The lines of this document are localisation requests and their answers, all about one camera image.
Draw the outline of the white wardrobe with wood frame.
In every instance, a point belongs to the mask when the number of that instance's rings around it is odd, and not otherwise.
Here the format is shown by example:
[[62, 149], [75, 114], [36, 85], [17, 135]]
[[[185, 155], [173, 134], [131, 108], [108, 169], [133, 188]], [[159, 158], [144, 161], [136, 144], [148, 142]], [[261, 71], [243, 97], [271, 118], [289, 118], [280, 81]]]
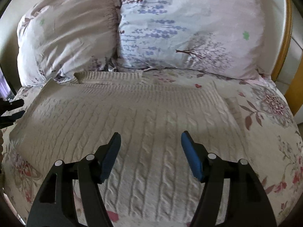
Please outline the white wardrobe with wood frame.
[[302, 116], [302, 47], [291, 37], [283, 67], [275, 82], [293, 116]]

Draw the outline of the pink tree print pillow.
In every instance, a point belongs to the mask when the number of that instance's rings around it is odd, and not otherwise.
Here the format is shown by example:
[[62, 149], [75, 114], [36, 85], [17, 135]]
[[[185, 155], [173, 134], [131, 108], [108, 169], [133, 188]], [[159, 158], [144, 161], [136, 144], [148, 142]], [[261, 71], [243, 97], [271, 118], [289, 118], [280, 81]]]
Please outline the pink tree print pillow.
[[256, 79], [263, 0], [121, 0], [118, 66]]

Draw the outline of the beige cable knit sweater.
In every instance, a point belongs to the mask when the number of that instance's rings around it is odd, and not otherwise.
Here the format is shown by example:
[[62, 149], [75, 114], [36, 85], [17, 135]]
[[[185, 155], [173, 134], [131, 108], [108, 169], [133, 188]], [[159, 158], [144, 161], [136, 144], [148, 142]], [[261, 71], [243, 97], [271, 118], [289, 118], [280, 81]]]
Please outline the beige cable knit sweater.
[[212, 76], [182, 76], [170, 84], [133, 73], [63, 85], [51, 80], [9, 141], [46, 175], [56, 160], [78, 161], [118, 132], [121, 149], [100, 186], [106, 208], [118, 214], [120, 226], [183, 226], [203, 186], [188, 165], [182, 132], [224, 160], [255, 161], [235, 94], [234, 82]]

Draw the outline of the mauve pink pillow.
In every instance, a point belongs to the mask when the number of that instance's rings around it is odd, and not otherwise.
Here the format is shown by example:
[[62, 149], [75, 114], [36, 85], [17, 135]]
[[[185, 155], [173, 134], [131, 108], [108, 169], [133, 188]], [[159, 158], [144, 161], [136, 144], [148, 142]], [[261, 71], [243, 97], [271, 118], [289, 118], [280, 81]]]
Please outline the mauve pink pillow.
[[76, 72], [107, 71], [116, 51], [113, 0], [41, 0], [17, 26], [17, 67], [24, 87]]

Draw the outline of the wooden padded headboard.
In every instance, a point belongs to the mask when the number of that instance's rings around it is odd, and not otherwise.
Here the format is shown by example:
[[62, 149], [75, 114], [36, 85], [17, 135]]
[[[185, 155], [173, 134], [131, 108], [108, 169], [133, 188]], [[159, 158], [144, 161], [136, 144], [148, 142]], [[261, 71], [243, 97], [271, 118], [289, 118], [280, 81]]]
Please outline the wooden padded headboard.
[[264, 42], [258, 70], [276, 81], [290, 47], [292, 33], [291, 0], [262, 0], [265, 13]]

